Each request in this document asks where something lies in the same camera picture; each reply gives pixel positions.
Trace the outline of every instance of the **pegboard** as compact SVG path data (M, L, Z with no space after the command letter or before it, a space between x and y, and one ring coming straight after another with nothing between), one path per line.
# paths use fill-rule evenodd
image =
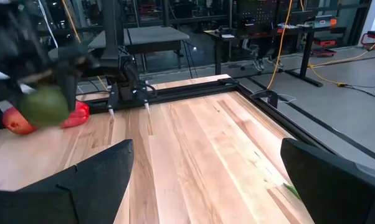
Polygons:
M275 21L276 10L280 0L237 0L237 23L245 29L245 23L252 23L252 31L261 32L264 26L271 26Z

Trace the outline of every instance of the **standing desk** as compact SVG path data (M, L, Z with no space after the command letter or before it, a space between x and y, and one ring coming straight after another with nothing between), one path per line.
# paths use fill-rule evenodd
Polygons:
M289 75L292 75L296 78L299 78L303 81L306 81L307 83L310 83L317 87L322 87L323 84L313 80L311 78L308 78L306 76L306 69L308 68L309 59L311 56L311 48L312 48L312 42L313 42L313 36L315 32L320 31L326 31L330 30L329 27L322 27L322 28L315 28L315 29L286 29L285 35L295 35L295 34L306 34L306 42L305 42L305 48L304 48L304 54L303 54L303 60L301 63L301 69L300 73L295 72L294 70L285 70ZM229 38L223 38L219 33L216 33L214 30L206 30L204 31L206 35L211 37L211 39L214 41L214 60L215 60L215 74L219 75L221 74L221 58L222 58L222 44L224 42L229 42L233 40L243 40L243 39L258 39L258 38L264 38L264 37L275 37L278 35L281 35L281 33L278 32L271 32L269 34L265 35L239 35L237 33L236 29L230 30L230 34L232 34L234 37Z
M228 75L161 83L157 89ZM80 100L106 94L78 96ZM0 189L17 190L124 139L135 160L114 223L311 224L280 157L292 136L237 92L93 114L68 129L0 130Z
M146 71L146 53L175 50L180 55L181 41L188 40L189 36L172 27L137 27L128 29L131 35L124 29L124 43L130 54L143 54L143 69ZM104 49L106 47L106 33L102 31L89 44L91 49ZM178 58L178 68L181 68L181 58Z

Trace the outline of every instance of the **wooden tabletop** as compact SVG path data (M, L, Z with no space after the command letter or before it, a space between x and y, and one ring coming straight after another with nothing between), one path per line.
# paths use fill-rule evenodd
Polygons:
M164 83L167 88L227 75ZM0 189L17 190L124 139L135 161L115 223L313 223L283 183L291 137L237 92L92 115L28 136L0 131Z

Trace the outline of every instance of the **gray floor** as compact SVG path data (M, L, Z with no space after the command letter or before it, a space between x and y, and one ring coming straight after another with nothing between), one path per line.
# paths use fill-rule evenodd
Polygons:
M354 57L363 52L364 50L356 48L342 49L333 58L311 58L310 61L312 64L317 64L330 60ZM363 58L366 57L375 57L375 51L369 52ZM287 68L299 68L301 57L299 55L284 57L283 63ZM214 74L214 67L212 66L200 67L196 70L199 77ZM351 85L375 85L375 59L320 67L316 68L316 71L325 78L334 81L346 82ZM233 77L255 73L252 67L247 67L246 70L241 71L239 66L233 63L223 65L222 72L228 73ZM196 73L194 71L192 73L193 77L196 77ZM297 99L294 101L294 104L375 152L375 98L365 93L338 88L334 84L324 82L310 69L308 69L307 75L319 82L323 82L324 86L317 88L286 73L278 73L272 89L277 93L294 96ZM160 83L187 79L190 78L190 73L185 70L173 73L157 73L143 77L149 79L151 83ZM255 78L266 86L270 81L270 77L271 75L262 75ZM257 85L245 79L240 79L240 81L253 91L260 90ZM375 93L375 88L364 90ZM329 147L333 148L338 154L352 161L375 168L374 159L323 129L289 106L282 103L279 110Z

